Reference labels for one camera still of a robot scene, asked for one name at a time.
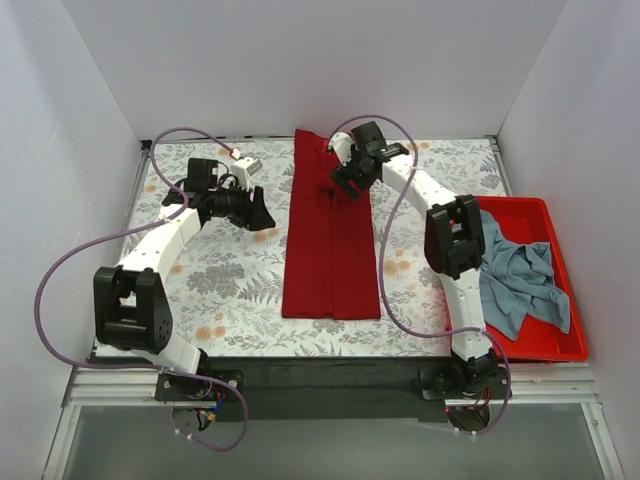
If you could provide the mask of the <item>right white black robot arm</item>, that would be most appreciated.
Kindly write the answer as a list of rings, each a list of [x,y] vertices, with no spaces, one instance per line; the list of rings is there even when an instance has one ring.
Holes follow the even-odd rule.
[[[424,254],[443,286],[450,328],[451,365],[446,379],[454,388],[471,390],[496,375],[498,347],[487,331],[480,293],[485,238],[478,200],[442,186],[419,166],[415,143],[388,142],[381,116],[361,116],[350,132],[337,127],[326,144],[337,156],[331,179],[357,199],[375,182],[394,189],[425,222]]]

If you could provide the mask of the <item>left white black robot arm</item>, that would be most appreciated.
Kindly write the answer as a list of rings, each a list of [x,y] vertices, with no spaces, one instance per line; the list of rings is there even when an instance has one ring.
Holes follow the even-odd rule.
[[[93,278],[97,340],[132,352],[152,364],[196,374],[206,355],[173,331],[164,281],[183,248],[206,222],[224,218],[256,232],[271,229],[264,189],[251,184],[262,163],[238,158],[224,174],[215,160],[191,158],[185,179],[173,184],[161,203],[161,225],[150,230],[114,267]]]

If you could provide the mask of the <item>red t-shirt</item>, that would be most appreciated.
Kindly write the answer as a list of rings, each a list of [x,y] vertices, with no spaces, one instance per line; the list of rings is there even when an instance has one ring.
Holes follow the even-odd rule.
[[[350,197],[330,178],[337,167],[325,138],[295,131],[285,318],[381,318],[370,194]]]

